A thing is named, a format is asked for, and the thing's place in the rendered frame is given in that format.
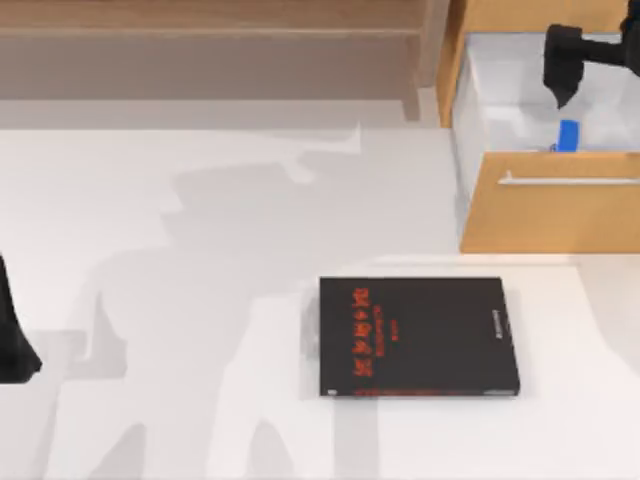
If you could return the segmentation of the grey drawer inside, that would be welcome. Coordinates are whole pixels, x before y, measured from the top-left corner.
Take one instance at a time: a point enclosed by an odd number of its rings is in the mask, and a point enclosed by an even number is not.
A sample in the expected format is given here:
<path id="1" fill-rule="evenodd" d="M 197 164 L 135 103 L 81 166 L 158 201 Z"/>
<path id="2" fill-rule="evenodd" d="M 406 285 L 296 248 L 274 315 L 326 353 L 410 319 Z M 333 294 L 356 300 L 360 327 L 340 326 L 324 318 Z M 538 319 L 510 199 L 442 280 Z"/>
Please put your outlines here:
<path id="1" fill-rule="evenodd" d="M 589 64 L 576 96 L 561 110 L 543 85 L 540 34 L 467 38 L 452 107 L 461 196 L 461 235 L 487 152 L 550 151 L 562 119 L 581 123 L 582 152 L 640 152 L 640 77 Z"/>

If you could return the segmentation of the blue stapler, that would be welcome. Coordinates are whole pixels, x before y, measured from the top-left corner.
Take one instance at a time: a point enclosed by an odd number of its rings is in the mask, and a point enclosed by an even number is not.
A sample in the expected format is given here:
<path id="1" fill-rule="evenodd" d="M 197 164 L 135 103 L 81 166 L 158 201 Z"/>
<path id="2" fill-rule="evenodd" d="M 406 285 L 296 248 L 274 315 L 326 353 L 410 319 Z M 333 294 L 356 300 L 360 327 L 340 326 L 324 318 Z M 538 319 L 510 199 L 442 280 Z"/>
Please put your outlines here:
<path id="1" fill-rule="evenodd" d="M 551 152 L 576 153 L 580 146 L 581 123 L 576 120 L 562 119 L 559 122 L 556 141 L 550 146 Z"/>

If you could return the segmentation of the wooden drawer cabinet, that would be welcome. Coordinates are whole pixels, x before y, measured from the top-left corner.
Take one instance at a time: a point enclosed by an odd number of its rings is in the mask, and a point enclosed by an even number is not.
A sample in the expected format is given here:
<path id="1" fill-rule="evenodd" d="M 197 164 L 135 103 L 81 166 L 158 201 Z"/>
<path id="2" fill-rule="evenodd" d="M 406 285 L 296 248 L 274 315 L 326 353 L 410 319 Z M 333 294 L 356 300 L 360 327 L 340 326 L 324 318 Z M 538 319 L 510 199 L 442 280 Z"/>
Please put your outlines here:
<path id="1" fill-rule="evenodd" d="M 620 30 L 631 0 L 450 0 L 436 77 L 440 126 L 452 124 L 452 107 L 469 33 L 539 33 L 553 23 L 586 33 Z"/>

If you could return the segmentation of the pale wooden drawer front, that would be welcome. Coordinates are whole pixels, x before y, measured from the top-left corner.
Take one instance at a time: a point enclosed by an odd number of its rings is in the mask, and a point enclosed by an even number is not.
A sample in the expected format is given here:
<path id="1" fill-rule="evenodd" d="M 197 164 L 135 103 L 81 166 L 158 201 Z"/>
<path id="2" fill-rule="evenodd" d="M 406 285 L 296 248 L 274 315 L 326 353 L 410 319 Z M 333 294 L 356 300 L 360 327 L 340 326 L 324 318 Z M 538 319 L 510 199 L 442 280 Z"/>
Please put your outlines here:
<path id="1" fill-rule="evenodd" d="M 640 186 L 503 186 L 514 177 L 640 178 L 640 152 L 487 152 L 463 253 L 640 253 Z"/>

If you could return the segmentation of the black book with red print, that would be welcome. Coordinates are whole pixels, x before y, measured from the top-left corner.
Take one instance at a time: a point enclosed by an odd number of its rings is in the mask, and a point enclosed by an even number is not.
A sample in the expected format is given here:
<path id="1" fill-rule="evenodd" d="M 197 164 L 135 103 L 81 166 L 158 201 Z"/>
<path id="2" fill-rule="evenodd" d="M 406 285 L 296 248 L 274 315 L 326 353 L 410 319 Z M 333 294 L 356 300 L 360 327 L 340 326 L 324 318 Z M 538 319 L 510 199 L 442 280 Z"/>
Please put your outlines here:
<path id="1" fill-rule="evenodd" d="M 499 277 L 323 277 L 319 359 L 325 397 L 521 389 Z"/>

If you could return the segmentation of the wooden cupboard with shelves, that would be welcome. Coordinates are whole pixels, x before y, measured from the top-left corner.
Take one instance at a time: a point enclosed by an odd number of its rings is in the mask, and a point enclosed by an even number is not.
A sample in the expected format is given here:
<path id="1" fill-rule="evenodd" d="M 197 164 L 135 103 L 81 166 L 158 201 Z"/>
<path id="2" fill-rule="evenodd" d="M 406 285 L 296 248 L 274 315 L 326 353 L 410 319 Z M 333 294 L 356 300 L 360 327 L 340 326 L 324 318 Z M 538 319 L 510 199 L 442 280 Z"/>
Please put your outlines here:
<path id="1" fill-rule="evenodd" d="M 0 128 L 260 122 L 399 103 L 438 121 L 449 0 L 0 0 Z"/>

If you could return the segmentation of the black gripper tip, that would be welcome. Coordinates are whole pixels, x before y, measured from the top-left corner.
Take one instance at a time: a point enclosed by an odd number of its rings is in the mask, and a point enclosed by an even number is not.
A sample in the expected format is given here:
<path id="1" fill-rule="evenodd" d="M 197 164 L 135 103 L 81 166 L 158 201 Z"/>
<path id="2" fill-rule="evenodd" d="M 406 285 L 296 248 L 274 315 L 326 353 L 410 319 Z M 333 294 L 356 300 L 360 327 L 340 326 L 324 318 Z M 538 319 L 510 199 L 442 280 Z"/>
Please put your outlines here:
<path id="1" fill-rule="evenodd" d="M 0 384 L 25 384 L 40 372 L 42 365 L 19 323 L 0 255 Z"/>

